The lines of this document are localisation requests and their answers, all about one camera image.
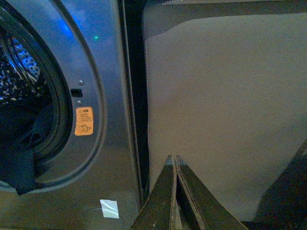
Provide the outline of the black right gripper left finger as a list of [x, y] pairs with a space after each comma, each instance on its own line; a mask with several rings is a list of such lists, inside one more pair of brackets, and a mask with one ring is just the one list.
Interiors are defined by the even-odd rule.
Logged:
[[176, 221], [177, 171], [169, 155], [132, 230], [173, 230]]

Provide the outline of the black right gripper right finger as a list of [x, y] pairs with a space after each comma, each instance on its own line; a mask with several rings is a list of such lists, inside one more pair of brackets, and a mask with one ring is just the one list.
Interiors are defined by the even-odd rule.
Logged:
[[182, 157], [176, 157], [177, 201], [191, 230], [246, 230], [203, 184]]

